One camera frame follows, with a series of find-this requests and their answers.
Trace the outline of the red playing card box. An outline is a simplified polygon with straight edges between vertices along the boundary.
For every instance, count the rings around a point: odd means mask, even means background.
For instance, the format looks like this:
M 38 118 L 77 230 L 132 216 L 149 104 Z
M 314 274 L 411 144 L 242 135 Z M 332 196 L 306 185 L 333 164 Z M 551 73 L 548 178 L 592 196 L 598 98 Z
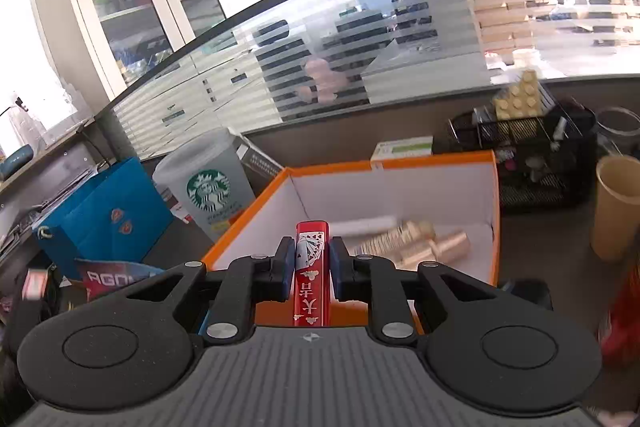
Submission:
M 330 323 L 329 239 L 326 221 L 296 225 L 294 326 L 324 327 Z

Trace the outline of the cream lotion bottle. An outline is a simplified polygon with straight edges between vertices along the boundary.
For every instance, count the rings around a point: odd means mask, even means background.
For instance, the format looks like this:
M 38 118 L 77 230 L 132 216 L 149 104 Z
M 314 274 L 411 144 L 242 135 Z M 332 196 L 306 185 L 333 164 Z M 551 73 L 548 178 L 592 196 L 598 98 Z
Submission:
M 354 256 L 384 256 L 422 239 L 434 239 L 436 232 L 428 221 L 404 221 L 397 227 L 367 239 L 352 250 Z

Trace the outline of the orange cardboard box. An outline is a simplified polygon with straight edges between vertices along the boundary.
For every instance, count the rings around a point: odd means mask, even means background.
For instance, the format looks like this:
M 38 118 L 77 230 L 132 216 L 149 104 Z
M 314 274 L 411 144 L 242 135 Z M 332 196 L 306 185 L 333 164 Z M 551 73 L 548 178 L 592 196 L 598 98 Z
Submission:
M 381 217 L 425 220 L 439 234 L 465 231 L 471 251 L 456 269 L 497 283 L 499 183 L 489 150 L 286 168 L 202 260 L 207 269 L 220 270 L 239 257 L 271 256 L 302 221 L 335 225 Z

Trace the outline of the black white carton box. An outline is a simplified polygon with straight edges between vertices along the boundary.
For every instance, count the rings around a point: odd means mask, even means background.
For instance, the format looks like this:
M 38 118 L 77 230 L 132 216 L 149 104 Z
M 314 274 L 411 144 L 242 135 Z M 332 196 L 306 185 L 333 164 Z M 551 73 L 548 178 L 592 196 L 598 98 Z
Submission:
M 258 196 L 279 176 L 283 166 L 242 134 L 233 135 L 233 144 L 248 183 Z

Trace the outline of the Starbucks plastic cup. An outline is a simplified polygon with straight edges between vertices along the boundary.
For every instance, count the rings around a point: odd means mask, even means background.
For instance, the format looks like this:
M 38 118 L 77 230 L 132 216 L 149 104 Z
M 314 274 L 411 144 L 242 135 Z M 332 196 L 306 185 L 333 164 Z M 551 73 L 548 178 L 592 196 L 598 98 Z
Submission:
M 189 216 L 214 242 L 255 200 L 226 128 L 207 131 L 164 157 L 153 181 L 169 188 Z

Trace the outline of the green white medicine box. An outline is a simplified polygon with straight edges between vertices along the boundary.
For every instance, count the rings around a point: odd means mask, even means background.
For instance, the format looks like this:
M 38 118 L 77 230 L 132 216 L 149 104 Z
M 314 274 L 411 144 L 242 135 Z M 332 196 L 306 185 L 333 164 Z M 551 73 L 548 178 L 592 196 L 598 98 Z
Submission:
M 387 159 L 431 156 L 433 152 L 433 142 L 434 139 L 431 135 L 380 142 L 376 144 L 370 161 L 377 162 Z

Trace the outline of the blue paper bag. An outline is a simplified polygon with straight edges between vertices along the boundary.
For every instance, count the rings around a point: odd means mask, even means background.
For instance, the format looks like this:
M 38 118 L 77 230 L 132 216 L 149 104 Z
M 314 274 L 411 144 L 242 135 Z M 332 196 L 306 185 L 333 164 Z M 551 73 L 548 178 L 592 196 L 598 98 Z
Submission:
M 174 221 L 137 158 L 92 176 L 36 228 L 40 247 L 71 280 L 77 260 L 138 262 Z

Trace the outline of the black mesh desk organizer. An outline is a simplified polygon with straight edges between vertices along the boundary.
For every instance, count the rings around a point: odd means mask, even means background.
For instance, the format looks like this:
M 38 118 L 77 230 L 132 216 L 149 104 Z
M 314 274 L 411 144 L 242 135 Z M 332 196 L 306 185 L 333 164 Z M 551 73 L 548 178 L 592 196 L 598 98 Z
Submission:
M 573 100 L 544 116 L 479 121 L 472 112 L 450 119 L 461 152 L 495 154 L 505 213 L 578 207 L 590 197 L 597 162 L 596 114 Z

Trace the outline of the cream building block plate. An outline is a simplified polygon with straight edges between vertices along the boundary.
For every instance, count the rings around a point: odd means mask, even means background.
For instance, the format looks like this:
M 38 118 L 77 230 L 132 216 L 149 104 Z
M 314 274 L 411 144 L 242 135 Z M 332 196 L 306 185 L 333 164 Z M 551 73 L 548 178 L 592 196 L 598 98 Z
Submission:
M 544 111 L 536 70 L 523 70 L 518 79 L 504 87 L 492 101 L 498 120 L 541 116 Z

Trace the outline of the brown paper cup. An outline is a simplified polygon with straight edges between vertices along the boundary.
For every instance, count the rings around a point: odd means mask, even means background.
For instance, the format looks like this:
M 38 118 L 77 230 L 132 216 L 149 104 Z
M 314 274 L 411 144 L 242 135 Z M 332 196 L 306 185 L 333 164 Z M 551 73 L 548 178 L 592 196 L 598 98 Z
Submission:
M 590 245 L 602 260 L 622 259 L 639 230 L 638 159 L 603 157 L 597 165 L 597 197 Z

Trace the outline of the red drink can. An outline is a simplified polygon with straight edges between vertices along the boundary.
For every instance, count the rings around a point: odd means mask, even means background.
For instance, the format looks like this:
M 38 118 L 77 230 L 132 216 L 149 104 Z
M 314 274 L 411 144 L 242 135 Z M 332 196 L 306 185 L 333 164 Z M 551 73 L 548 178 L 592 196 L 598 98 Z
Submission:
M 639 312 L 639 265 L 634 265 L 598 329 L 605 365 L 622 366 L 639 360 Z

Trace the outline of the grey mesh waste bin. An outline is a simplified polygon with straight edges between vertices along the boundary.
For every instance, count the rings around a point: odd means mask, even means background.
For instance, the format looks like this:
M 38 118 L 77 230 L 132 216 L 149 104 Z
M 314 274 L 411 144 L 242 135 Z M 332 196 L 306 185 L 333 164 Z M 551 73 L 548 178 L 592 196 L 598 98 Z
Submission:
M 608 155 L 639 158 L 640 117 L 623 107 L 605 107 L 596 113 L 598 143 Z

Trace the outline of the white glass-door cabinet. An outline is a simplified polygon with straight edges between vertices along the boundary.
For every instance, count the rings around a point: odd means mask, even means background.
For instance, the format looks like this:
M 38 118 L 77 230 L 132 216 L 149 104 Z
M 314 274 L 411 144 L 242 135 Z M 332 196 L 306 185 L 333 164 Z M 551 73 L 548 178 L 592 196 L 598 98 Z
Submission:
M 219 0 L 36 0 L 58 77 L 98 113 L 226 17 Z

